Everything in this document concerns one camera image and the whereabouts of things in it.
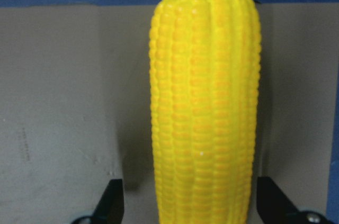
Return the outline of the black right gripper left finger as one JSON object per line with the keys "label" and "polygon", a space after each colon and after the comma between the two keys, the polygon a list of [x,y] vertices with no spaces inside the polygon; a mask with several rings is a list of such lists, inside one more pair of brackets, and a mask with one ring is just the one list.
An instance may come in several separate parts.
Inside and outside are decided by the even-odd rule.
{"label": "black right gripper left finger", "polygon": [[108,182],[93,214],[91,223],[122,223],[124,215],[124,190],[122,179]]}

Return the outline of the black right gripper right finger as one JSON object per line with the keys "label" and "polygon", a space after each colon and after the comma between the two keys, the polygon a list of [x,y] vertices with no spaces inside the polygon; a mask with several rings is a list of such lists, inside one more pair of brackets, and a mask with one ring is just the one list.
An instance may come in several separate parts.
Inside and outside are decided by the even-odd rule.
{"label": "black right gripper right finger", "polygon": [[256,209],[263,223],[297,223],[299,210],[268,176],[257,178]]}

